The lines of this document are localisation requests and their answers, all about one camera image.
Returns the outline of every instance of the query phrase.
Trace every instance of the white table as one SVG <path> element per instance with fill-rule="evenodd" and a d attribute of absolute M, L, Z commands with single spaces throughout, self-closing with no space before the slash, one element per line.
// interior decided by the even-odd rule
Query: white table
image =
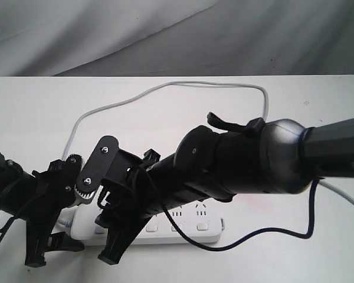
<path fill-rule="evenodd" d="M 0 151 L 28 172 L 43 171 L 61 156 L 80 114 L 177 79 L 0 78 Z M 265 87 L 269 121 L 320 126 L 354 117 L 354 75 L 197 79 Z M 165 157 L 190 129 L 205 124 L 207 112 L 244 124 L 261 115 L 262 101 L 257 90 L 246 88 L 167 87 L 82 122 L 71 152 L 86 159 L 109 134 L 122 149 L 141 155 L 152 147 Z M 354 197 L 354 180 L 330 182 Z M 227 226 L 218 245 L 263 226 L 307 229 L 307 192 L 237 196 L 216 205 Z M 316 228 L 307 241 L 269 233 L 220 253 L 190 245 L 132 246 L 117 266 L 99 261 L 99 248 L 53 252 L 45 267 L 23 266 L 25 222 L 16 221 L 0 246 L 0 282 L 354 282 L 354 207 L 323 187 L 316 207 Z"/>

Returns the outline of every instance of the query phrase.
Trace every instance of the bolt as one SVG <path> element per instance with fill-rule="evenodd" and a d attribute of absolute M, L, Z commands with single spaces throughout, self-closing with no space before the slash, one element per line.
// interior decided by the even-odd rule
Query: bolt
<path fill-rule="evenodd" d="M 84 185 L 90 185 L 92 183 L 92 180 L 90 178 L 86 178 L 84 180 Z"/>
<path fill-rule="evenodd" d="M 102 153 L 108 153 L 109 152 L 109 148 L 107 146 L 104 146 L 102 149 L 101 149 L 101 152 Z"/>

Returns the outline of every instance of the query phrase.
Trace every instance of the robotic arm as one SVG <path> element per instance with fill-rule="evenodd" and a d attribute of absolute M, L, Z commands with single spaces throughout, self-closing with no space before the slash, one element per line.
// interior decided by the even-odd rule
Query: robotic arm
<path fill-rule="evenodd" d="M 163 206 L 207 198 L 230 202 L 238 193 L 297 194 L 313 180 L 354 178 L 354 119 L 305 129 L 287 119 L 240 126 L 209 113 L 208 123 L 227 132 L 198 126 L 163 160 L 152 149 L 142 159 L 126 152 L 112 136 L 99 140 L 83 167 L 81 157 L 71 155 L 33 176 L 0 154 L 0 210 L 27 222 L 25 264 L 45 265 L 47 251 L 84 248 L 51 231 L 62 208 L 90 203 L 100 186 L 96 223 L 108 228 L 108 236 L 99 259 L 117 264 Z M 0 229 L 2 236 L 9 226 Z"/>

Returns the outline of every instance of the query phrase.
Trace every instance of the power strip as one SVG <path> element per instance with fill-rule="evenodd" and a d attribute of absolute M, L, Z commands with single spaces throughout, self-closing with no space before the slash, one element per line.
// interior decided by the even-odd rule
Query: power strip
<path fill-rule="evenodd" d="M 101 246 L 106 243 L 107 229 L 94 223 L 100 214 L 97 197 L 89 205 L 80 205 L 71 227 L 71 237 L 85 246 Z M 224 220 L 204 202 L 193 202 L 170 213 L 179 227 L 193 240 L 200 243 L 217 242 L 224 230 Z M 172 227 L 164 213 L 154 216 L 132 242 L 133 245 L 186 243 Z"/>

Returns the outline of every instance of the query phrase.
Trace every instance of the gray fabric backdrop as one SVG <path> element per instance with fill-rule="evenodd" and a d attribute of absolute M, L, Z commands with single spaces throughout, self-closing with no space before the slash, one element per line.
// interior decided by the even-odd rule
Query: gray fabric backdrop
<path fill-rule="evenodd" d="M 354 0 L 18 2 L 32 19 L 1 5 L 0 33 L 38 22 L 0 41 L 0 75 L 354 74 Z"/>

